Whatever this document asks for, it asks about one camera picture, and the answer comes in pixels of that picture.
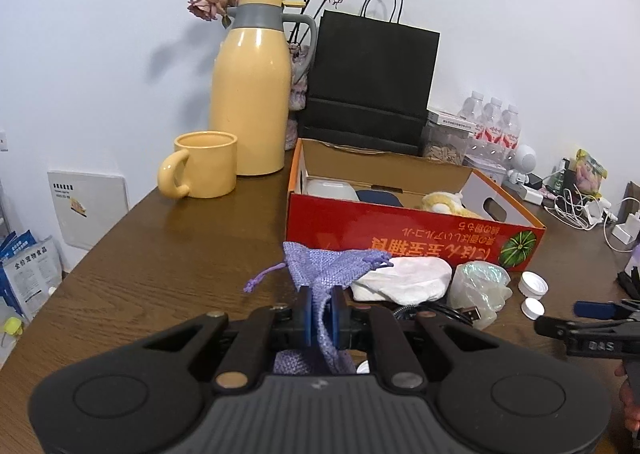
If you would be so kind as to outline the person's right hand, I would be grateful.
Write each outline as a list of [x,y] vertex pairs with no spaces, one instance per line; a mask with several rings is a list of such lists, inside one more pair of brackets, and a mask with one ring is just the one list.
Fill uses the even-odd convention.
[[625,378],[620,386],[620,402],[623,404],[625,427],[634,434],[638,434],[640,428],[640,406],[634,401],[634,392],[629,384],[629,378],[623,363],[620,363],[614,374]]

